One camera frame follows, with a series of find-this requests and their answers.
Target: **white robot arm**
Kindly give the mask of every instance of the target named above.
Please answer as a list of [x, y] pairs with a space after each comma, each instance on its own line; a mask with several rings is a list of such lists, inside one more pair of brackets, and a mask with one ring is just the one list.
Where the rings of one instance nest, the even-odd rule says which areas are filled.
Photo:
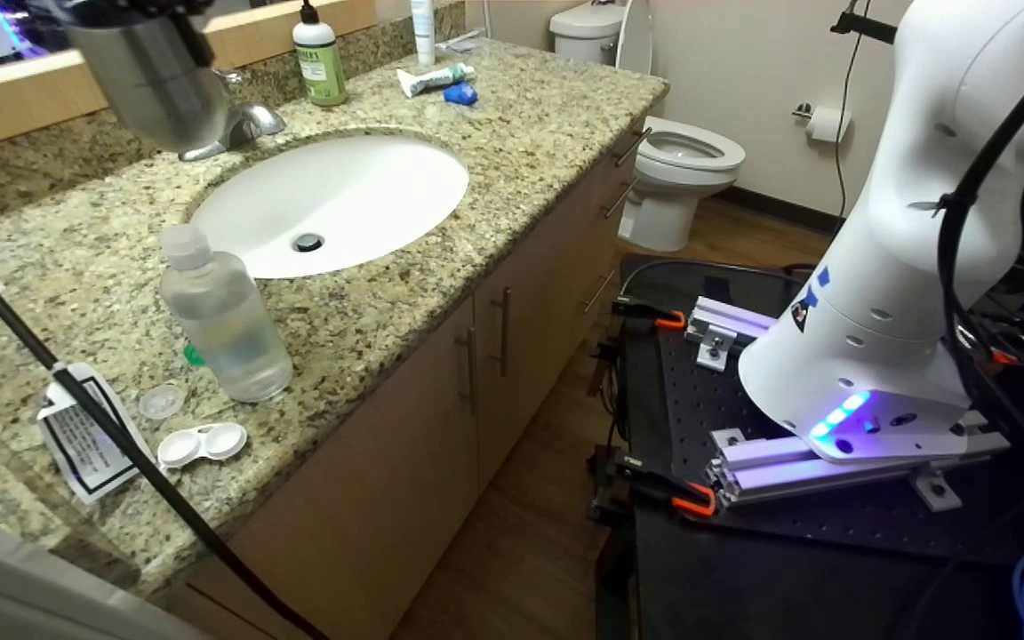
[[[914, 0], [898, 34], [898, 97], [868, 184], [785, 315], [741, 359], [753, 405], [825, 458], [998, 452], [943, 347], [938, 194], [1024, 97], [1024, 0]], [[971, 305], [1017, 259], [1024, 128], [989, 173], [958, 251]]]

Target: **sink basin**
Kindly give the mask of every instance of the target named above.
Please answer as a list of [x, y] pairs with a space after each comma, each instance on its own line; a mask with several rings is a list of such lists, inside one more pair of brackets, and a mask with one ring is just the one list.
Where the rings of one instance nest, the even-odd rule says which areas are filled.
[[335, 136], [209, 188], [194, 220], [254, 277], [310, 277], [387, 257], [435, 232], [470, 171], [407, 136]]

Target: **toilet tank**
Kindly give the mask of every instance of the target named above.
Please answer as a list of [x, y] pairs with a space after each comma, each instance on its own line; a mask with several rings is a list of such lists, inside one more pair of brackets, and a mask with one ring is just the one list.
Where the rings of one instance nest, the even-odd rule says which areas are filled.
[[579, 2], [552, 13], [554, 53], [591, 64], [617, 64], [623, 2]]

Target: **granite countertop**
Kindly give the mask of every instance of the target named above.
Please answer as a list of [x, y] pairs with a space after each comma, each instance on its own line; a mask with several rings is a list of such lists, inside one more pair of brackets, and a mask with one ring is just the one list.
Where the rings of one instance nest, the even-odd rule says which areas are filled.
[[[213, 525], [238, 525], [664, 93], [662, 79], [503, 42], [466, 59], [477, 64], [473, 111], [450, 107], [439, 93], [407, 98], [396, 72], [413, 59], [402, 59], [351, 79], [344, 107], [283, 107], [287, 136], [264, 150], [203, 163], [160, 152], [0, 216], [0, 291], [62, 359], [108, 372], [124, 405], [158, 382], [185, 381], [181, 416], [144, 423], [151, 443], [206, 418], [248, 425], [254, 440], [235, 461], [179, 477]], [[179, 354], [181, 338], [158, 295], [158, 233], [181, 224], [201, 192], [229, 171], [335, 130], [439, 139], [470, 165], [470, 194], [439, 232], [386, 259], [264, 279], [297, 381], [277, 401], [232, 405], [206, 370], [190, 370]], [[138, 592], [160, 592], [203, 554], [195, 538], [144, 480], [96, 509], [76, 504], [37, 430], [43, 386], [47, 372], [0, 325], [0, 523]]]

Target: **sink drain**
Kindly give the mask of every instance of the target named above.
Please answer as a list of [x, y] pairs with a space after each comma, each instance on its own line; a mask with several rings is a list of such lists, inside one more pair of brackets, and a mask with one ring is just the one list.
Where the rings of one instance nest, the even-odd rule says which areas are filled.
[[315, 232], [305, 232], [305, 233], [297, 233], [297, 251], [317, 251], [317, 247], [323, 247], [323, 233], [315, 233]]

